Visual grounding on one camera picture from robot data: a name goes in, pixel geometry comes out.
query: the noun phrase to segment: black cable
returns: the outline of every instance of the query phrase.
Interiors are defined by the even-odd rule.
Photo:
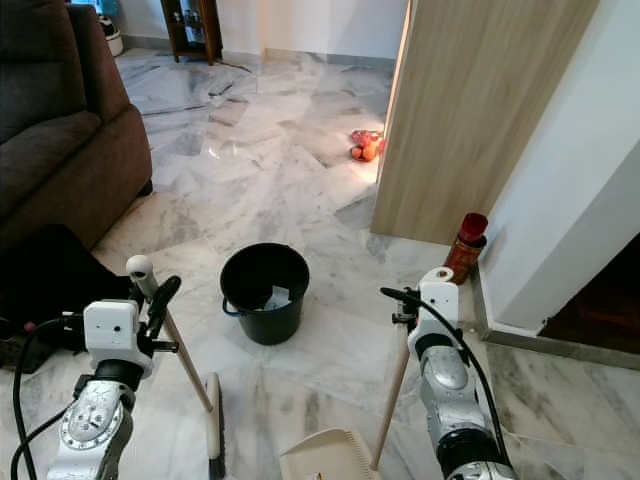
[[[484,394],[485,394],[485,397],[487,398],[487,404],[489,405],[491,422],[493,423],[493,429],[495,430],[496,441],[498,442],[498,449],[500,450],[500,454],[502,455],[507,465],[511,467],[511,460],[509,459],[509,454],[507,453],[507,447],[504,444],[504,438],[502,436],[502,428],[500,427],[500,419],[498,418],[498,410],[496,409],[496,404],[493,400],[491,389],[489,388],[489,382],[487,381],[487,377],[485,376],[484,371],[482,370],[482,367],[478,362],[478,359],[473,354],[473,351],[471,350],[469,345],[467,345],[467,342],[464,341],[464,339],[462,338],[462,335],[458,335],[456,330],[451,326],[448,320],[442,316],[440,312],[438,312],[431,305],[423,302],[420,298],[409,295],[408,293],[403,292],[401,290],[395,290],[393,288],[383,287],[380,289],[380,292],[383,295],[394,298],[396,300],[401,300],[406,303],[413,303],[413,304],[420,305],[422,308],[427,310],[431,315],[433,315],[435,319],[438,320],[442,324],[442,326],[447,329],[447,331],[451,334],[451,336],[455,338],[457,342],[460,344],[462,349],[465,351],[465,353],[469,357],[469,360],[471,361],[473,368],[476,370],[476,373],[478,374],[478,378],[480,379],[480,383],[482,384],[482,388],[484,389]]]
[[[69,407],[67,406],[67,407],[63,408],[58,413],[56,413],[53,417],[51,417],[49,420],[47,420],[42,425],[40,425],[38,428],[36,428],[33,432],[31,432],[27,436],[26,440],[24,442],[22,442],[18,446],[18,448],[16,448],[16,451],[13,454],[13,458],[11,458],[11,480],[18,480],[18,462],[20,461],[20,455],[22,455],[22,452],[25,451],[25,449],[28,448],[29,443],[34,438],[36,438],[38,435],[40,435],[42,432],[44,432],[47,428],[49,428],[51,425],[53,425],[58,420],[60,420],[62,418],[62,416],[64,415],[64,412],[67,411],[67,408],[69,408]]]
[[[20,350],[20,357],[18,357],[16,371],[13,376],[13,415],[16,419],[16,427],[18,428],[20,443],[23,444],[26,442],[24,447],[24,462],[27,465],[27,472],[29,473],[30,480],[37,480],[37,477],[36,468],[33,465],[33,457],[31,456],[31,450],[29,449],[29,442],[27,442],[27,431],[24,428],[24,418],[22,417],[22,407],[20,405],[20,379],[22,378],[22,370],[24,369],[24,364],[27,360],[27,353],[29,352],[29,347],[33,340],[42,330],[62,323],[63,320],[59,318],[56,318],[55,320],[48,320],[38,325],[36,329],[31,332],[25,340],[22,350]]]

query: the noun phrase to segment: red bottle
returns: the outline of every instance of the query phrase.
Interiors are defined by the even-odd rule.
[[[451,246],[444,263],[445,267],[453,270],[451,281],[457,285],[464,283],[467,279],[478,260],[478,255],[487,244],[487,239],[483,234],[488,223],[487,217],[479,213],[465,215],[456,241]]]

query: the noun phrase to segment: black bag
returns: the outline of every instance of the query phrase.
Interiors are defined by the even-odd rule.
[[[98,262],[63,225],[48,225],[0,257],[0,338],[24,333],[62,312],[82,313],[95,300],[126,299],[131,281]],[[84,350],[84,332],[47,332],[56,347]]]

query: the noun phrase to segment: black bucket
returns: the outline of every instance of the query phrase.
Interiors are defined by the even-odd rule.
[[[262,310],[273,287],[289,290],[290,303]],[[287,245],[259,243],[240,250],[222,269],[222,309],[238,317],[247,336],[262,345],[290,338],[300,325],[302,299],[309,286],[309,267],[302,255]],[[230,311],[228,303],[237,311]]]

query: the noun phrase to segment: wooden door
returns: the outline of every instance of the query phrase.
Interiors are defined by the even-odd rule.
[[[418,0],[371,231],[450,243],[488,214],[598,0]]]

